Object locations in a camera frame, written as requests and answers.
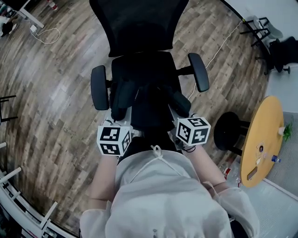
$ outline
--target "mesh backrest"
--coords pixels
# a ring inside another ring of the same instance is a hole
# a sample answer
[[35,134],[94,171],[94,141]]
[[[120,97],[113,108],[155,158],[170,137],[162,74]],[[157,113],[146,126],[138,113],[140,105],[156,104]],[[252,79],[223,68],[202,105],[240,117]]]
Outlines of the mesh backrest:
[[90,0],[110,44],[110,57],[171,49],[188,0]]

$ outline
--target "person's arm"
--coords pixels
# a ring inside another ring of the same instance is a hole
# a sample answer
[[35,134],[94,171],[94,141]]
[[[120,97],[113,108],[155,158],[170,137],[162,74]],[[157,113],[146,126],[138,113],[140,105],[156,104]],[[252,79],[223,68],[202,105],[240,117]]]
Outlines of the person's arm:
[[[201,145],[197,145],[196,149],[193,152],[183,152],[183,154],[190,159],[201,183],[205,181],[210,182],[216,192],[221,192],[229,187],[226,183],[224,175],[221,173],[219,168],[212,161],[212,159],[209,157],[209,155]],[[208,191],[212,196],[214,195],[214,191],[212,188],[210,189],[208,187]]]
[[89,209],[106,209],[107,201],[115,197],[116,156],[101,157],[90,186]]
[[12,22],[13,20],[16,20],[16,19],[18,19],[18,16],[17,16],[17,15],[15,15],[15,16],[9,18],[8,22]]

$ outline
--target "round table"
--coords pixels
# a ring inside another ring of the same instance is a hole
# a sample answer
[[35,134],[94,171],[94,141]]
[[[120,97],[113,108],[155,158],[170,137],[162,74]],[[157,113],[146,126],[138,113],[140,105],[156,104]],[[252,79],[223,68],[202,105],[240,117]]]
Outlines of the round table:
[[[271,158],[279,154],[283,141],[278,129],[283,126],[280,101],[274,96],[266,97],[251,120],[242,150],[240,177],[244,186],[257,185],[273,167]],[[257,172],[249,179],[256,167]]]

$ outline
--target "plastic bottle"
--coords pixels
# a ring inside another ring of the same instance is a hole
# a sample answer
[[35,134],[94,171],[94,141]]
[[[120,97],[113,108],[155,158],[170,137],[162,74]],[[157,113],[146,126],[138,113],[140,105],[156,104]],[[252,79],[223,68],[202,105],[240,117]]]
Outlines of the plastic bottle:
[[271,158],[271,161],[274,162],[274,163],[280,163],[281,159],[279,159],[276,155],[273,155],[272,158]]
[[235,159],[234,162],[229,166],[228,163],[224,163],[219,168],[227,180],[227,183],[232,187],[241,187],[240,179],[240,160]]
[[57,5],[53,2],[53,0],[47,0],[48,5],[54,10],[56,11],[58,9]]

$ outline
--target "black pants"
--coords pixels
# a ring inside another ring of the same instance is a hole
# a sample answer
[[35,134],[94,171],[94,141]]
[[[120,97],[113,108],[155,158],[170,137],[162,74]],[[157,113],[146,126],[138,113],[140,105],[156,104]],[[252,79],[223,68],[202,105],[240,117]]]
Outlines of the black pants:
[[146,132],[144,137],[133,137],[125,154],[119,159],[119,163],[131,156],[142,151],[152,150],[151,145],[159,145],[162,150],[177,151],[174,142],[169,138],[167,132]]
[[6,24],[3,24],[2,26],[2,36],[5,36],[6,34],[10,33],[11,30],[13,29],[13,23],[12,22],[8,22]]

